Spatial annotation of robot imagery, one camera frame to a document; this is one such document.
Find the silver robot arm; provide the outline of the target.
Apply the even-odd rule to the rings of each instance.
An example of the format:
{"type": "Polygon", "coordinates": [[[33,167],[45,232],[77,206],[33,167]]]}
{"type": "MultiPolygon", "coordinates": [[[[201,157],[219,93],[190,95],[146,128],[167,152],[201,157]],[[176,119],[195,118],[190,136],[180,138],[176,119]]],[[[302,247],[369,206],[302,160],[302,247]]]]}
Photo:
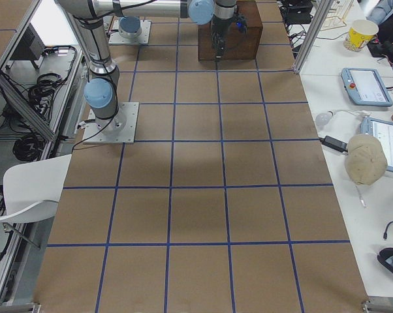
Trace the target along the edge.
{"type": "Polygon", "coordinates": [[[118,31],[124,38],[135,38],[141,32],[141,21],[137,16],[127,16],[119,19],[118,31]]]}
{"type": "Polygon", "coordinates": [[[198,25],[210,22],[216,61],[226,51],[230,25],[238,20],[235,1],[58,1],[57,4],[74,18],[78,28],[76,39],[89,56],[92,75],[108,79],[117,78],[119,69],[106,39],[105,16],[190,18],[198,25]]]}

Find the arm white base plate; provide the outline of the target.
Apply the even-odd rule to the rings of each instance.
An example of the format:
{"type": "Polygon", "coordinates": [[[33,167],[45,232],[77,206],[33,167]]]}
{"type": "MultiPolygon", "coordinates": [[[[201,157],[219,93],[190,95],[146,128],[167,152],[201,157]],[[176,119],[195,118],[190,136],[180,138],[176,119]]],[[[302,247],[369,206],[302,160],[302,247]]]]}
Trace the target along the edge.
{"type": "Polygon", "coordinates": [[[134,143],[139,103],[119,102],[118,107],[109,125],[100,119],[86,125],[82,138],[86,144],[134,143]]]}
{"type": "Polygon", "coordinates": [[[108,40],[109,45],[148,45],[150,38],[151,21],[141,20],[140,28],[138,32],[128,33],[124,31],[119,25],[119,21],[116,20],[113,23],[112,29],[110,30],[110,38],[108,40]]]}

